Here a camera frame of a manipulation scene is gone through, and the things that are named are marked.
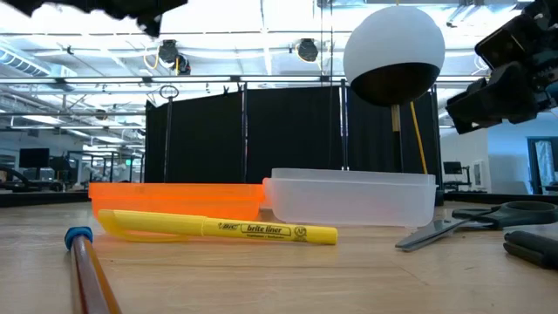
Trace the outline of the orange perforated box lid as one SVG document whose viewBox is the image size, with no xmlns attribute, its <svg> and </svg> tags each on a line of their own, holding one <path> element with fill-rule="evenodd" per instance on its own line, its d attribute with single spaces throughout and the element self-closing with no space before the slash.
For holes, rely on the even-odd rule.
<svg viewBox="0 0 558 314">
<path fill-rule="evenodd" d="M 94 182 L 89 198 L 100 210 L 131 210 L 253 221 L 264 201 L 261 184 Z"/>
</svg>

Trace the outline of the black ceiling spotlight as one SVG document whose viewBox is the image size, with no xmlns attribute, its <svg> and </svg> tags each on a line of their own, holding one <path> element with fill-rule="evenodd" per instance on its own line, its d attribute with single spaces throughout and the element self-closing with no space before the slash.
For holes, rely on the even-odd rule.
<svg viewBox="0 0 558 314">
<path fill-rule="evenodd" d="M 302 38 L 296 46 L 296 53 L 302 61 L 313 63 L 317 59 L 318 49 L 312 38 Z"/>
<path fill-rule="evenodd" d="M 187 57 L 181 53 L 173 39 L 163 40 L 158 47 L 158 61 L 176 76 L 189 76 L 191 65 Z"/>
</svg>

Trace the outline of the white globe lamp black base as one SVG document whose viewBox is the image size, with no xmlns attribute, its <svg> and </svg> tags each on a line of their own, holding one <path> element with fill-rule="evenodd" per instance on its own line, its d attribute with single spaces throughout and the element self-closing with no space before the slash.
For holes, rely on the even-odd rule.
<svg viewBox="0 0 558 314">
<path fill-rule="evenodd" d="M 394 166 L 404 170 L 401 107 L 425 94 L 445 61 L 445 40 L 434 20 L 417 7 L 395 4 L 366 17 L 344 48 L 351 90 L 373 106 L 391 110 Z"/>
</svg>

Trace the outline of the yellow highlighter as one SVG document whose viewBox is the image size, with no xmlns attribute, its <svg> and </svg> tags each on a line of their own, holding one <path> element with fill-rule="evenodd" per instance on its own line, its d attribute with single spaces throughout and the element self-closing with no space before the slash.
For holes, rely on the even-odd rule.
<svg viewBox="0 0 558 314">
<path fill-rule="evenodd" d="M 98 221 L 107 234 L 131 242 L 184 242 L 191 236 L 209 236 L 326 245 L 337 243 L 337 229 L 332 227 L 110 209 L 100 210 Z"/>
</svg>

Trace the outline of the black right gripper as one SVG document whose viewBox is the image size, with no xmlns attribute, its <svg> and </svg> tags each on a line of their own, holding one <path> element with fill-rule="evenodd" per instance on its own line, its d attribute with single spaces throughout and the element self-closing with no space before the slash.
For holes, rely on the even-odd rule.
<svg viewBox="0 0 558 314">
<path fill-rule="evenodd" d="M 528 58 L 532 86 L 542 111 L 558 107 L 558 0 L 534 0 L 523 9 L 541 30 Z M 539 105 L 526 69 L 512 62 L 495 69 L 489 80 L 480 78 L 447 100 L 446 111 L 459 134 L 535 119 Z"/>
</svg>

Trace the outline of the silver partition pole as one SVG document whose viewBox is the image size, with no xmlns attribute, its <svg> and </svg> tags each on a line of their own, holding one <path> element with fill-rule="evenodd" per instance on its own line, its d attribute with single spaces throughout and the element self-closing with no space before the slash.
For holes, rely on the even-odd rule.
<svg viewBox="0 0 558 314">
<path fill-rule="evenodd" d="M 349 167 L 349 157 L 348 157 L 348 135 L 347 135 L 347 114 L 346 114 L 346 79 L 342 78 L 340 80 L 340 113 L 341 113 L 341 141 L 342 141 L 342 155 L 343 155 L 343 171 L 348 171 Z"/>
</svg>

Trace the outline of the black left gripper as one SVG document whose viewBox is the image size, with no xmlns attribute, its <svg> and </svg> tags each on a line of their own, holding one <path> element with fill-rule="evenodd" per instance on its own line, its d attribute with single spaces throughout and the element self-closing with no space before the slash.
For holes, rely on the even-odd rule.
<svg viewBox="0 0 558 314">
<path fill-rule="evenodd" d="M 4 3 L 21 11 L 27 16 L 43 4 L 68 5 L 83 12 L 102 10 L 104 13 L 123 19 L 136 20 L 139 29 L 151 38 L 160 36 L 162 16 L 165 12 L 187 4 L 187 0 L 3 0 Z"/>
</svg>

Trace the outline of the black curtain partition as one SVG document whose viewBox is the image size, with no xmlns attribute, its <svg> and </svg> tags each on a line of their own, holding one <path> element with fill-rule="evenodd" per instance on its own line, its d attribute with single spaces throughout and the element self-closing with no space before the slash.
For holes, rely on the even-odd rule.
<svg viewBox="0 0 558 314">
<path fill-rule="evenodd" d="M 339 170 L 340 87 L 227 92 L 175 100 L 167 183 L 258 184 L 274 168 Z M 391 111 L 346 100 L 351 171 L 395 172 Z M 145 181 L 164 183 L 167 104 L 146 106 Z"/>
</svg>

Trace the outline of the black marker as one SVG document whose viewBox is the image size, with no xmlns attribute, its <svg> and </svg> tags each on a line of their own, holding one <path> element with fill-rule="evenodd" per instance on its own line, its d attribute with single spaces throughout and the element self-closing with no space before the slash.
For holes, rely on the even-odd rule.
<svg viewBox="0 0 558 314">
<path fill-rule="evenodd" d="M 525 231 L 506 233 L 505 251 L 543 269 L 558 270 L 558 241 Z"/>
</svg>

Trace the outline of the brown pencil blue eraser cap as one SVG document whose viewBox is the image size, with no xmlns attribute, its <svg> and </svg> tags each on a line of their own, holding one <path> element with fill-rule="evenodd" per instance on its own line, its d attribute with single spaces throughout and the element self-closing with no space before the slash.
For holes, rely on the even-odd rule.
<svg viewBox="0 0 558 314">
<path fill-rule="evenodd" d="M 73 313 L 122 314 L 92 243 L 89 227 L 72 227 L 66 231 Z"/>
</svg>

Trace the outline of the dark framed door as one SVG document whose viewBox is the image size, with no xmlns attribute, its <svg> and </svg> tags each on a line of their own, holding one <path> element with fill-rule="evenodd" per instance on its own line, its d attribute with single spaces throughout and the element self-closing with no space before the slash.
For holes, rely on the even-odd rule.
<svg viewBox="0 0 558 314">
<path fill-rule="evenodd" d="M 528 137 L 527 150 L 532 194 L 558 196 L 558 137 Z"/>
</svg>

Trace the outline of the black-handled scissors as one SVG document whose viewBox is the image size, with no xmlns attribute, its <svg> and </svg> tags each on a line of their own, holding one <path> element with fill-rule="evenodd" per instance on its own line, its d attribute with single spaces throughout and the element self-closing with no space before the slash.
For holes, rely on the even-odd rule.
<svg viewBox="0 0 558 314">
<path fill-rule="evenodd" d="M 395 244 L 411 252 L 450 236 L 457 229 L 502 230 L 523 225 L 558 222 L 558 205 L 542 201 L 511 201 L 491 208 L 455 209 L 447 218 L 437 219 Z"/>
</svg>

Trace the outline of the clear plastic supply box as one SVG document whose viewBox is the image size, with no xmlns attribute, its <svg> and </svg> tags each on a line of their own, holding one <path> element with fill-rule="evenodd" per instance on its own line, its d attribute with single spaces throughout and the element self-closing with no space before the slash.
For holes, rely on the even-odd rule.
<svg viewBox="0 0 558 314">
<path fill-rule="evenodd" d="M 432 174 L 274 168 L 265 198 L 284 222 L 423 227 L 434 217 Z"/>
</svg>

